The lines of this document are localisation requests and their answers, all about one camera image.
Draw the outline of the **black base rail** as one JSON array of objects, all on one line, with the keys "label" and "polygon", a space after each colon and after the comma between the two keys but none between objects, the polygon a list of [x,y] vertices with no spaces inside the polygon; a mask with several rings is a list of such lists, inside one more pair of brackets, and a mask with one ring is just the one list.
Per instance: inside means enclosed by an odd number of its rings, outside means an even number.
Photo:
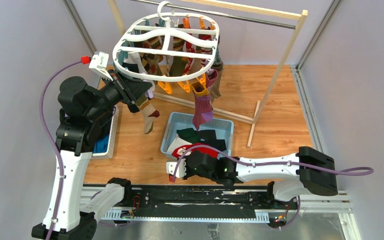
[{"label": "black base rail", "polygon": [[267,196],[262,185],[133,185],[135,216],[191,220],[245,220],[258,211],[289,214],[298,207],[296,197],[283,202]]}]

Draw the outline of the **white oval clip hanger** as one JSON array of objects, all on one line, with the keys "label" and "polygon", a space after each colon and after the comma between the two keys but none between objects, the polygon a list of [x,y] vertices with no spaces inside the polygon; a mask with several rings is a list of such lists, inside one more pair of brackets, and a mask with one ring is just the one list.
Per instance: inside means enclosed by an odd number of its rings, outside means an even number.
[{"label": "white oval clip hanger", "polygon": [[[114,46],[112,51],[112,58],[116,69],[123,74],[137,78],[152,81],[163,82],[184,82],[203,76],[212,68],[216,59],[216,53],[220,39],[219,25],[210,17],[192,12],[162,12],[163,6],[171,4],[170,1],[164,0],[157,4],[157,13],[147,15],[135,21],[122,35],[118,43]],[[210,24],[210,29],[203,28],[178,28],[174,25],[174,18],[188,17],[190,19],[197,19],[199,21],[206,21]],[[135,47],[133,43],[144,42],[153,37],[163,36],[162,49],[149,49],[143,47]],[[192,53],[186,51],[173,50],[173,39],[179,38],[187,43],[191,43],[197,47],[210,49],[211,53]],[[127,52],[134,52],[139,54],[149,53],[161,56],[183,57],[187,59],[201,59],[206,60],[206,65],[201,67],[197,72],[185,74],[181,76],[158,76],[151,74],[142,74],[133,72],[122,66]]]}]

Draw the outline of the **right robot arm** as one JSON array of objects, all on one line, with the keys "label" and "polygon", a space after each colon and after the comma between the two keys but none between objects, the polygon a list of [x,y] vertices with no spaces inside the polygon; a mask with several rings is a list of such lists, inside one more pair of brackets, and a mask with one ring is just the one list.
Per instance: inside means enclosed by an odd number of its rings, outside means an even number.
[{"label": "right robot arm", "polygon": [[338,194],[334,159],[312,147],[301,146],[297,153],[271,158],[229,156],[207,145],[177,148],[174,162],[166,163],[170,181],[193,176],[219,185],[233,186],[254,180],[272,181],[267,185],[266,203],[274,209],[303,194]]}]

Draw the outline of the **orange clothes peg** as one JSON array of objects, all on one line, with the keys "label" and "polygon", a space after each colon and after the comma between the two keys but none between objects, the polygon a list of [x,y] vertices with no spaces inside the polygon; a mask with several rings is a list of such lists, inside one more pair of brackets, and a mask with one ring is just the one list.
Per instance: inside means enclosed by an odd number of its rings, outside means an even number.
[{"label": "orange clothes peg", "polygon": [[166,81],[158,81],[157,84],[158,84],[158,86],[159,86],[163,91],[165,91],[167,94],[171,95],[171,94],[173,93],[171,84],[170,84],[169,82],[166,82]]}]

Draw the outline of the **argyle brown hanging sock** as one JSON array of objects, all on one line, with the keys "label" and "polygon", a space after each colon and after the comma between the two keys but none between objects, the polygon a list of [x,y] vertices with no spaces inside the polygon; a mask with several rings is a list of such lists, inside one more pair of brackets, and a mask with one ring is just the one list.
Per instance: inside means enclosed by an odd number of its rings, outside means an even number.
[{"label": "argyle brown hanging sock", "polygon": [[[158,36],[151,37],[145,40],[142,46],[145,49],[155,49],[155,50],[162,49],[161,41]],[[163,59],[162,55],[152,54],[152,53],[143,53],[141,62],[146,73],[149,75],[162,76],[163,73],[159,66],[159,63],[162,61],[162,59]]]}]

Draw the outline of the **lilac clothes peg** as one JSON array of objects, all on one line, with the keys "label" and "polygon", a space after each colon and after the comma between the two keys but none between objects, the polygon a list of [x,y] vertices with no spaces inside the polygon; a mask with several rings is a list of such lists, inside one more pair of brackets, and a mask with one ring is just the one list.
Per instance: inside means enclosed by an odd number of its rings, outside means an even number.
[{"label": "lilac clothes peg", "polygon": [[145,95],[148,99],[152,99],[154,97],[154,88],[150,88],[146,91]]}]

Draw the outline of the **beige striped ribbed sock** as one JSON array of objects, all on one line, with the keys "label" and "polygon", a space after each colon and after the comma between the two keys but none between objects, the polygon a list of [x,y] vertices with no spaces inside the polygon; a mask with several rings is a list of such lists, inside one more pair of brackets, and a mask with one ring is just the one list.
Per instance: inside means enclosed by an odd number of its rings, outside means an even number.
[{"label": "beige striped ribbed sock", "polygon": [[154,121],[160,116],[160,112],[155,109],[155,107],[152,105],[151,101],[146,97],[146,95],[142,95],[135,102],[135,105],[138,107],[143,116],[143,132],[145,134],[151,133],[154,126]]}]

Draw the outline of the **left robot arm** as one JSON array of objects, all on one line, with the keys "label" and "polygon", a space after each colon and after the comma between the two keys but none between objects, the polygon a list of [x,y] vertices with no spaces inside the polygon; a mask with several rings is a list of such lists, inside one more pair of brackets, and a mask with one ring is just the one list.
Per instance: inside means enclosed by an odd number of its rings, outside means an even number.
[{"label": "left robot arm", "polygon": [[59,87],[60,124],[50,138],[56,156],[56,173],[48,211],[32,228],[41,240],[90,240],[102,217],[115,205],[131,205],[132,184],[111,178],[89,203],[81,205],[84,178],[96,142],[111,128],[118,103],[135,103],[151,84],[111,70],[105,86],[97,89],[80,76],[65,79]]}]

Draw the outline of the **white sock in basket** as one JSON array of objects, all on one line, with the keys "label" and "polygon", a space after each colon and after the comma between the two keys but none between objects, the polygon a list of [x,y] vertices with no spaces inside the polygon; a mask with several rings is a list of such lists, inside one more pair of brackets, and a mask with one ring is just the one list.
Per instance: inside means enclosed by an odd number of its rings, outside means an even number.
[{"label": "white sock in basket", "polygon": [[168,149],[166,150],[166,152],[170,155],[172,155],[173,153],[176,153],[178,150],[178,148],[182,147],[182,146],[185,146],[185,145],[191,145],[192,143],[182,139],[179,137],[179,135],[177,134],[174,138],[174,140],[171,142],[171,144],[169,145]]}]

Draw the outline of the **dark green sock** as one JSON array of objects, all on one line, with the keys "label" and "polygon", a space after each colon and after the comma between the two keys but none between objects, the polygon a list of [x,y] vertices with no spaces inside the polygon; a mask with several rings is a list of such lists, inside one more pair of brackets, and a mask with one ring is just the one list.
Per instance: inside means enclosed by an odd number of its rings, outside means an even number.
[{"label": "dark green sock", "polygon": [[194,130],[193,128],[178,129],[177,135],[192,144],[205,144],[219,151],[227,150],[226,141],[224,139],[217,138],[216,131],[214,129]]}]

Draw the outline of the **metal rack rod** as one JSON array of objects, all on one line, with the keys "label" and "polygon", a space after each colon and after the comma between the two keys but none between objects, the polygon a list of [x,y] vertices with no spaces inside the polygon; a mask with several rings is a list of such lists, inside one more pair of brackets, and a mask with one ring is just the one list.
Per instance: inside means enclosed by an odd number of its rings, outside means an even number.
[{"label": "metal rack rod", "polygon": [[289,30],[295,30],[297,27],[296,25],[281,23],[281,22],[277,22],[277,21],[262,20],[262,19],[252,18],[252,17],[245,17],[245,16],[240,16],[240,15],[235,15],[235,14],[228,14],[228,13],[219,12],[219,11],[202,10],[202,9],[197,9],[197,8],[192,8],[192,7],[175,5],[172,3],[168,3],[168,4],[164,5],[163,8],[170,8],[170,9],[174,9],[175,11],[176,10],[182,10],[182,11],[185,11],[187,13],[199,13],[199,14],[204,14],[204,15],[217,16],[217,17],[222,17],[222,18],[227,18],[227,19],[232,19],[232,20],[239,20],[239,21],[250,22],[250,23],[256,23],[256,24],[261,24],[261,25],[266,25],[266,26],[280,27],[280,28],[289,29]]}]

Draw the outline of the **white hanging sock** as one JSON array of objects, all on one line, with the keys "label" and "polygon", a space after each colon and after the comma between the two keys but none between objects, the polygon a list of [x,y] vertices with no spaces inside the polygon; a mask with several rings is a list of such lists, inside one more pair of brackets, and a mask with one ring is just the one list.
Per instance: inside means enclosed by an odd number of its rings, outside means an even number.
[{"label": "white hanging sock", "polygon": [[138,52],[126,52],[126,53],[127,53],[127,58],[125,58],[123,60],[124,63],[137,65],[138,72],[140,74],[147,74],[148,73],[143,66],[142,59],[141,59],[140,54]]}]

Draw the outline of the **white plastic basket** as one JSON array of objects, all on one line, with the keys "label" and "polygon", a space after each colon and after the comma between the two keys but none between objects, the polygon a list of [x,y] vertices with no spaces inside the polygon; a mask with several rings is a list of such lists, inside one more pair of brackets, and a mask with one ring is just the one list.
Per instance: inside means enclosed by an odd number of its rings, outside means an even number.
[{"label": "white plastic basket", "polygon": [[118,127],[118,119],[119,119],[120,110],[117,106],[113,109],[113,115],[111,118],[110,128],[109,128],[109,143],[108,149],[105,153],[93,153],[92,159],[111,159],[114,155],[115,149],[115,141]]}]

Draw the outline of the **olive tan hanging sock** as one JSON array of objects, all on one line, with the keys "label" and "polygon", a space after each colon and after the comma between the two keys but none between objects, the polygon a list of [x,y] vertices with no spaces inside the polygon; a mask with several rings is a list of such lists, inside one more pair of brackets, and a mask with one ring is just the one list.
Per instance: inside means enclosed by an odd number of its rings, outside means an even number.
[{"label": "olive tan hanging sock", "polygon": [[221,83],[222,74],[224,70],[224,63],[220,61],[219,63],[214,64],[212,66],[212,69],[217,72],[217,76],[213,81],[213,85],[209,91],[211,103],[213,103],[215,99],[218,99],[221,96],[220,83]]}]

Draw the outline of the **blue cloth in basket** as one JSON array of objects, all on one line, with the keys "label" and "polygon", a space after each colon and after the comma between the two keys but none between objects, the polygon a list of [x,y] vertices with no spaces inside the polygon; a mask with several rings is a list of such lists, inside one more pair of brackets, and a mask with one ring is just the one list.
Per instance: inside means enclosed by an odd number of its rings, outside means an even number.
[{"label": "blue cloth in basket", "polygon": [[93,153],[94,154],[106,153],[108,150],[109,140],[110,140],[110,134],[107,134],[102,138],[98,139],[94,145]]}]

